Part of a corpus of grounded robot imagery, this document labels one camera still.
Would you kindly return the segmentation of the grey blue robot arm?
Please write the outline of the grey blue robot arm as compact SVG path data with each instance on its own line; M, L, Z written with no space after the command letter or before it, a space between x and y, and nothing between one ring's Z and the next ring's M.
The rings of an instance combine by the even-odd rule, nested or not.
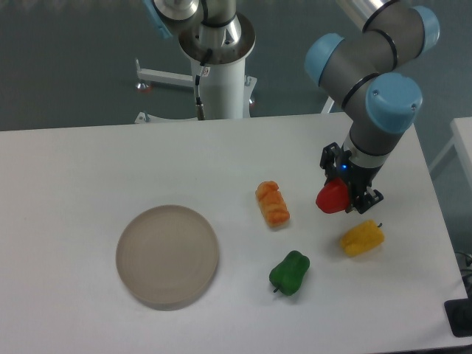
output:
M319 38L305 56L305 71L352 120L341 145L324 147L325 183L316 197L321 211L362 214L382 201L372 181L423 103L416 82L397 68L433 48L440 37L435 13L403 1L339 1L361 30L348 41L339 34Z

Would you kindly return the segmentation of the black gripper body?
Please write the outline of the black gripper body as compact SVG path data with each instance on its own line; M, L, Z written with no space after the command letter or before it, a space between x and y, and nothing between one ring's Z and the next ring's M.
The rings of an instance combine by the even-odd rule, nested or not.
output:
M372 181L376 177L380 166L362 167L360 162L354 162L351 150L345 150L343 146L336 160L338 177L347 185L350 199L372 189Z

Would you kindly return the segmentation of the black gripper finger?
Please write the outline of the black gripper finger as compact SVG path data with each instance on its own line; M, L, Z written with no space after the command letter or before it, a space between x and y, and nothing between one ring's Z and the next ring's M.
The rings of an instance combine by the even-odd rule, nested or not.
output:
M350 199L350 204L345 209L345 212L350 213L356 211L359 214L364 214L383 199L384 196L381 192L368 188L366 192L353 196Z
M324 171L327 180L334 180L338 177L336 160L341 153L341 148L336 142L325 146L322 150L320 167Z

